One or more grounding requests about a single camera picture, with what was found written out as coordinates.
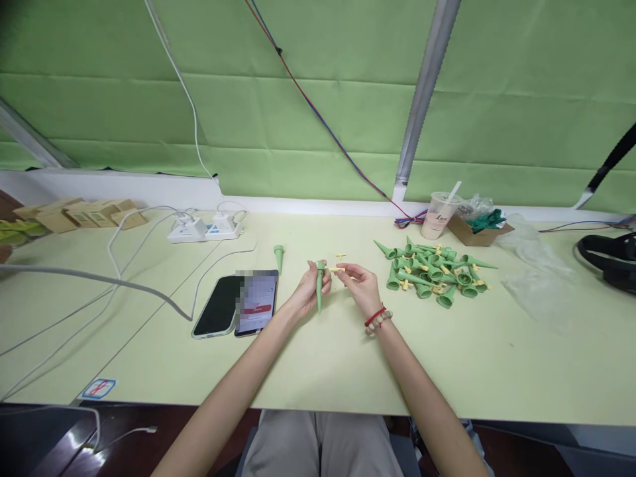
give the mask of small brown box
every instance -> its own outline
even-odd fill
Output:
[[[24,220],[33,220],[40,213],[41,205],[26,205],[24,207],[20,207],[19,209],[15,209],[13,213]]]
[[[134,202],[130,199],[118,199],[108,202],[108,205],[114,205],[120,211],[131,211],[135,209]]]
[[[466,246],[491,246],[498,236],[514,230],[514,228],[506,222],[502,229],[484,229],[474,234],[472,227],[457,215],[451,217],[448,228],[461,240],[462,244]]]
[[[78,225],[62,209],[45,210],[36,217],[37,221],[53,233],[75,230]]]
[[[121,224],[121,221],[124,219],[124,217],[126,217],[126,215],[128,215],[130,212],[134,212],[137,209],[130,209],[127,211],[121,211],[121,212],[117,212],[113,214],[113,220],[115,222],[117,222],[117,225]],[[141,213],[134,213],[132,214],[130,217],[128,217],[128,219],[126,219],[126,221],[124,222],[124,225],[121,227],[122,230],[127,230],[127,229],[131,229],[133,227],[139,227],[140,225],[143,225],[147,223],[146,219],[144,218],[143,215],[141,215]]]
[[[66,209],[66,214],[71,217],[80,227],[86,227],[89,229],[98,229],[99,225],[93,222],[86,211],[91,207],[88,202],[77,202],[69,205]]]
[[[112,215],[119,212],[114,205],[95,205],[91,204],[85,210],[88,217],[100,227],[116,227],[117,224],[112,220]]]

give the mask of black headphones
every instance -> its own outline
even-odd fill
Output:
[[[615,288],[636,295],[636,232],[617,238],[587,235],[578,241],[576,248],[585,260],[603,271],[603,280]],[[613,258],[600,256],[605,254]]]

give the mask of gray pants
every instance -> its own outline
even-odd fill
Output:
[[[264,409],[243,477],[402,476],[382,416]]]

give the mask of phone screen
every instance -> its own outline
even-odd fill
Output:
[[[255,275],[243,278],[234,331],[237,337],[258,333],[269,323],[276,308],[277,270],[255,272]]]
[[[245,278],[234,275],[219,278],[194,327],[193,336],[228,333],[231,330]]]

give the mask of white power strip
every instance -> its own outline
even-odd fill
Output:
[[[189,243],[189,242],[212,242],[214,240],[232,240],[237,239],[243,233],[243,225],[237,223],[234,231],[221,232],[216,225],[207,225],[207,232],[203,238],[193,237],[190,231],[183,225],[174,229],[168,235],[168,240],[172,243]]]

